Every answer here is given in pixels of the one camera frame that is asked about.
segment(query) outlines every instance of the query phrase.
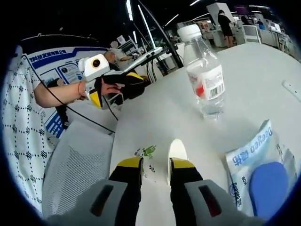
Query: plastic bag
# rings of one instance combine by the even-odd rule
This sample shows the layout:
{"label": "plastic bag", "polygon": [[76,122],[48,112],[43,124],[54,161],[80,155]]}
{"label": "plastic bag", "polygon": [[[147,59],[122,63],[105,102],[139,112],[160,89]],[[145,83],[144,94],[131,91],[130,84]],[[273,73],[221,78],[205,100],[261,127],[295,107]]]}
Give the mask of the plastic bag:
{"label": "plastic bag", "polygon": [[229,167],[230,194],[238,210],[254,216],[249,195],[249,181],[253,171],[260,165],[280,162],[289,176],[289,192],[293,188],[297,171],[294,155],[284,145],[279,144],[278,135],[272,130],[270,120],[261,125],[257,135],[244,147],[226,154]]}

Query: desk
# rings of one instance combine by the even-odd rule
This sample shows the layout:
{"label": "desk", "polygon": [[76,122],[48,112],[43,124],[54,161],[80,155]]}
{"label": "desk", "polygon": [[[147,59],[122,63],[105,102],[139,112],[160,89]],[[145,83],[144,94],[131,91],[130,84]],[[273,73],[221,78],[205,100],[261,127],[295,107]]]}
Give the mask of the desk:
{"label": "desk", "polygon": [[[279,50],[258,43],[221,51],[219,59],[226,88],[225,113],[217,121],[204,120],[196,110],[185,69],[169,74],[150,85],[140,97],[124,103],[115,134],[111,172],[123,158],[120,156],[127,143],[143,138],[148,129],[153,129],[151,122],[144,120],[146,133],[135,133],[137,124],[142,123],[141,114],[146,112],[144,108],[159,115],[160,123],[170,122],[169,130],[182,140],[189,160],[202,177],[213,180],[226,191],[228,182],[221,157],[253,138],[265,119],[271,119],[281,142],[301,158],[298,152],[301,104],[281,85],[284,79],[301,84],[301,64]],[[127,133],[119,132],[122,127]],[[136,225],[175,225],[169,193],[168,186],[143,180]]]}
{"label": "desk", "polygon": [[[184,42],[177,43],[177,46],[178,46],[178,49],[176,50],[176,52],[179,54],[180,59],[183,61],[185,43]],[[168,54],[164,53],[159,58],[160,58],[160,60],[165,60],[165,63],[167,65],[168,69],[173,69],[176,67],[174,57],[172,56],[171,53],[168,53]]]}

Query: person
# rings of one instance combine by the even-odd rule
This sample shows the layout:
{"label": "person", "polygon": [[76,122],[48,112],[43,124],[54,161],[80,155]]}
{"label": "person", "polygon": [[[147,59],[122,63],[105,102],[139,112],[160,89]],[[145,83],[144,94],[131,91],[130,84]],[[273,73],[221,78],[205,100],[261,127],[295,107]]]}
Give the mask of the person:
{"label": "person", "polygon": [[257,24],[258,24],[260,29],[265,30],[265,26],[264,26],[263,22],[260,19],[258,20]]}
{"label": "person", "polygon": [[118,49],[118,43],[116,41],[113,41],[110,44],[110,52],[112,52],[115,55],[115,62],[117,63],[118,67],[121,70],[124,70],[125,68],[128,67],[128,61],[132,60],[134,57],[133,56],[127,56],[122,52],[121,49]]}
{"label": "person", "polygon": [[233,33],[230,27],[232,22],[225,16],[225,12],[220,10],[218,12],[218,23],[221,26],[222,33],[226,39],[227,47],[230,48],[233,46]]}
{"label": "person", "polygon": [[[49,90],[67,104],[85,97],[85,82],[57,86]],[[120,93],[116,84],[104,81],[101,94]],[[45,168],[58,139],[47,132],[40,108],[62,105],[40,82],[22,48],[16,49],[2,87],[2,132],[10,173],[19,192],[40,214]]]}
{"label": "person", "polygon": [[116,63],[116,56],[111,51],[106,51],[103,55],[106,60],[109,62],[109,66],[111,70],[120,71],[120,69],[115,65]]}
{"label": "person", "polygon": [[251,25],[245,16],[241,16],[241,22],[243,25]]}

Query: water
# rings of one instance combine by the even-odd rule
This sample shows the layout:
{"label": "water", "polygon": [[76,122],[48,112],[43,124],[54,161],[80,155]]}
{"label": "water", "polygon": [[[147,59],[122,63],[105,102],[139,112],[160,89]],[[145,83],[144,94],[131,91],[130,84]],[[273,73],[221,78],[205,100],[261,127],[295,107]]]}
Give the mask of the water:
{"label": "water", "polygon": [[217,118],[224,107],[222,66],[201,36],[185,42],[184,65],[205,118]]}

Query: white device on table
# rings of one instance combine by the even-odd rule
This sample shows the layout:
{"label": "white device on table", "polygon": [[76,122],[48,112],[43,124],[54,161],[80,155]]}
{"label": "white device on table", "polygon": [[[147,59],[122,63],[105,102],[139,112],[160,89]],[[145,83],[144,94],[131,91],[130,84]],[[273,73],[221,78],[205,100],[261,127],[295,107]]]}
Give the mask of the white device on table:
{"label": "white device on table", "polygon": [[297,98],[297,100],[301,102],[301,89],[293,87],[292,84],[286,80],[282,82],[282,86],[286,88],[291,94],[293,94]]}

